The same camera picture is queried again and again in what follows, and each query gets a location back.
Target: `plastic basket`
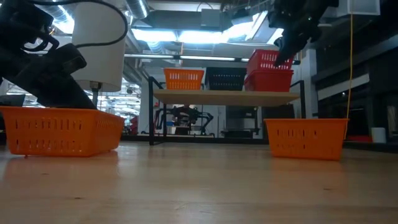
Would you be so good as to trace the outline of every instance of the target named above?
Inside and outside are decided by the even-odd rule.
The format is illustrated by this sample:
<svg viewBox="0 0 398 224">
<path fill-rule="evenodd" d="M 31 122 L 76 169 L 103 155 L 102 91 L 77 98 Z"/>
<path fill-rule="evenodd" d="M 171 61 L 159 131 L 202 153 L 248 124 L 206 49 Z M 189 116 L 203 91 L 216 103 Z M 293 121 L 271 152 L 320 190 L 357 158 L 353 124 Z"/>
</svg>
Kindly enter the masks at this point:
<svg viewBox="0 0 398 224">
<path fill-rule="evenodd" d="M 339 160 L 347 119 L 265 119 L 275 157 Z"/>
<path fill-rule="evenodd" d="M 290 70 L 293 64 L 293 57 L 278 67 L 274 66 L 278 54 L 279 51 L 277 50 L 255 50 L 248 62 L 248 74 L 253 71 Z"/>
<path fill-rule="evenodd" d="M 246 91 L 289 92 L 293 70 L 253 72 L 244 81 Z"/>
<path fill-rule="evenodd" d="M 205 71 L 165 68 L 164 74 L 168 90 L 200 90 Z"/>
<path fill-rule="evenodd" d="M 245 68 L 207 68 L 205 83 L 208 90 L 242 91 Z"/>
<path fill-rule="evenodd" d="M 17 155 L 88 157 L 116 149 L 124 119 L 98 110 L 0 106 Z"/>
</svg>

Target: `orange basket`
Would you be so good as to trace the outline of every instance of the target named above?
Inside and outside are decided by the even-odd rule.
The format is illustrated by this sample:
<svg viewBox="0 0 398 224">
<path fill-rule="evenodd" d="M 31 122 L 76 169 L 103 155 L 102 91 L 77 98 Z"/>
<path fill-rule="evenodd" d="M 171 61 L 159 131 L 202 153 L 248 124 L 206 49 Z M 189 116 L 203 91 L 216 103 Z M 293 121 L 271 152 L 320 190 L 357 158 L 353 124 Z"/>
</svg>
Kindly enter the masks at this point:
<svg viewBox="0 0 398 224">
<path fill-rule="evenodd" d="M 116 149 L 124 119 L 98 110 L 0 106 L 16 155 L 89 157 Z"/>
<path fill-rule="evenodd" d="M 265 119 L 275 157 L 340 160 L 347 119 Z"/>
<path fill-rule="evenodd" d="M 168 90 L 200 90 L 205 71 L 165 68 L 164 74 Z"/>
</svg>

